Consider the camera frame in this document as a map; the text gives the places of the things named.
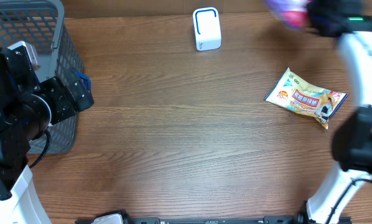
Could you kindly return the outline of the purple sanitary pad pack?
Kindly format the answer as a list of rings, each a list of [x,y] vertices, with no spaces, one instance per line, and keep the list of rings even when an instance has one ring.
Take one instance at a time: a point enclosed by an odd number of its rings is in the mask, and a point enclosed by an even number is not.
[[[291,29],[305,27],[309,2],[311,0],[265,0],[275,18]]]

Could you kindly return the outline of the colourful wet wipes pack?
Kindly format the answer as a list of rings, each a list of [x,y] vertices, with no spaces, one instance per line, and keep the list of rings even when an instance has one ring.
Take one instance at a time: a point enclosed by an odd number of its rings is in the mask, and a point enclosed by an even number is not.
[[[329,119],[347,98],[346,93],[312,85],[287,68],[265,100],[297,114],[313,117],[327,129]]]

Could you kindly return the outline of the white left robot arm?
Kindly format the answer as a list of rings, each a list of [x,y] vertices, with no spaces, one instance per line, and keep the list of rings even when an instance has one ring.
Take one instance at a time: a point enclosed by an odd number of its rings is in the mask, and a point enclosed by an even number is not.
[[[74,68],[40,82],[36,52],[26,44],[0,48],[0,223],[50,223],[31,168],[52,143],[48,127],[93,103],[88,76]]]

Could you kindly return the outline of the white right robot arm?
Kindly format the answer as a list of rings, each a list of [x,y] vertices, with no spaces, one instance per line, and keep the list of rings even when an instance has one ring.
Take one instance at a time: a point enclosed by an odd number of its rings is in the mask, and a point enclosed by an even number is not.
[[[349,223],[343,209],[365,183],[372,184],[372,16],[363,1],[314,0],[307,18],[319,36],[337,40],[355,92],[355,111],[335,131],[334,164],[295,223]]]

